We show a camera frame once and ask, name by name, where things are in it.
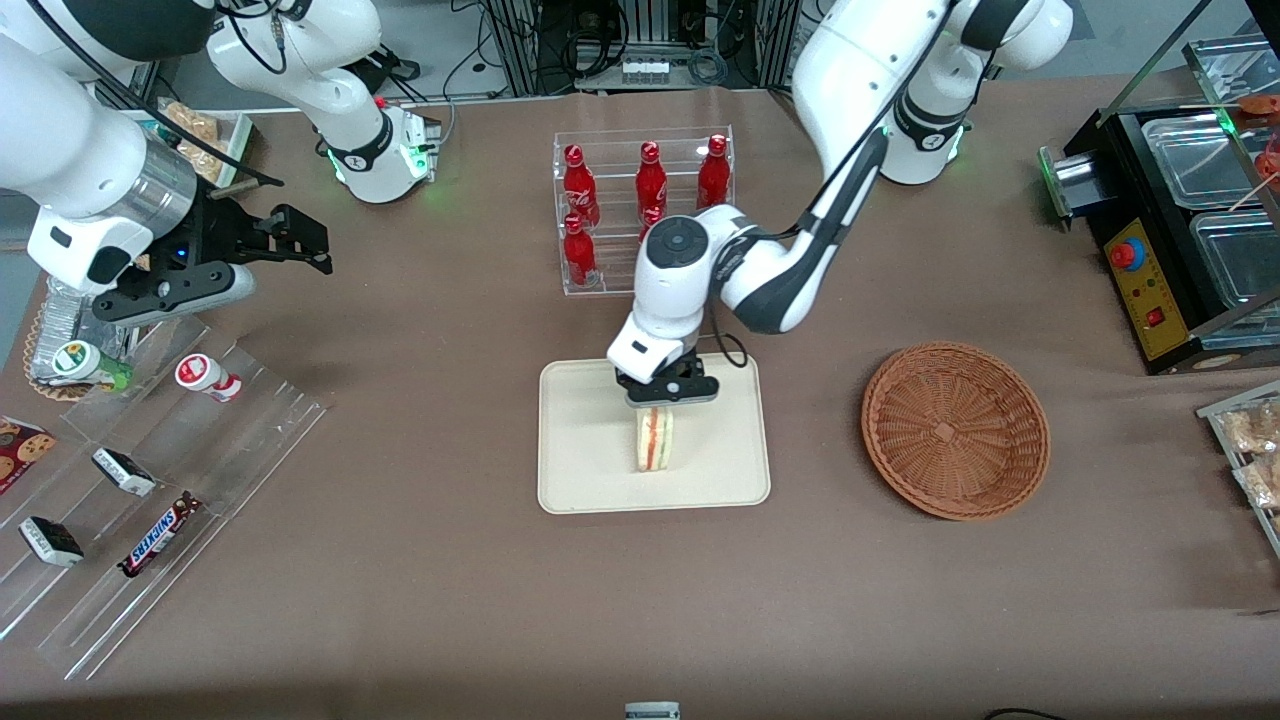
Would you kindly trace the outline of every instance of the yellow control panel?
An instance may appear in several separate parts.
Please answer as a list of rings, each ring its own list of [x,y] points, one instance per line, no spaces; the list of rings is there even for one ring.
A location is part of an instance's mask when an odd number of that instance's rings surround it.
[[[1155,360],[1187,342],[1187,323],[1151,251],[1142,220],[1130,223],[1102,251],[1147,360]]]

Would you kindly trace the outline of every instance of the beige tray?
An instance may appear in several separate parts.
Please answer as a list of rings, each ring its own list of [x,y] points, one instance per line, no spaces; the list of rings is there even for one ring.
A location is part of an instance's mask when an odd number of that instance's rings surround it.
[[[712,402],[675,409],[667,470],[636,470],[636,411],[608,360],[543,369],[538,425],[538,502],[543,510],[623,512],[759,505],[769,496],[769,457],[755,361],[705,359],[721,382]]]

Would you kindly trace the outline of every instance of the yogurt bottle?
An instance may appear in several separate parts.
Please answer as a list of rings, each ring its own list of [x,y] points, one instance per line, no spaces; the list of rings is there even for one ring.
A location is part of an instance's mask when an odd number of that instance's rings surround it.
[[[228,373],[227,368],[204,352],[192,352],[178,361],[173,379],[182,387],[202,392],[218,402],[230,402],[244,388],[239,375]]]
[[[100,384],[108,392],[122,392],[133,379],[133,368],[102,354],[79,340],[63,343],[54,354],[54,372],[86,384]]]

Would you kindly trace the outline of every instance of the brown tablecloth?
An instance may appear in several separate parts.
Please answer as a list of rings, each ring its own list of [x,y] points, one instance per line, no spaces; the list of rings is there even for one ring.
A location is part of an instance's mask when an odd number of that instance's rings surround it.
[[[1193,415],[1274,372],[1147,378],[1083,225],[1050,220],[1036,150],[1112,79],[998,82],[937,182],[883,183],[817,307],[748,338],[773,495],[758,507],[552,516],[538,375],[599,357],[627,299],[566,299],[557,131],[732,123],[739,204],[783,228],[819,182],[763,92],[462,108],[439,181],[364,206],[297,114],[260,165],[328,224],[337,272],[261,265],[206,319],[332,411],[91,683],[18,632],[3,717],[1275,717],[1277,561]],[[934,520],[876,475],[861,388],[955,340],[1043,401],[1043,488],[989,524]],[[14,357],[0,410],[52,421]],[[95,698],[92,702],[86,698]]]

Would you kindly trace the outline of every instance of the red emergency stop button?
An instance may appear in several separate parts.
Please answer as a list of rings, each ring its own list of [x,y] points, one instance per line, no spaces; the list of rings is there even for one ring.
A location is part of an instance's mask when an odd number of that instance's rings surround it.
[[[1147,260],[1147,249],[1142,245],[1140,240],[1130,237],[1111,247],[1111,254],[1107,259],[1111,261],[1112,268],[1132,273],[1142,268],[1142,264]]]

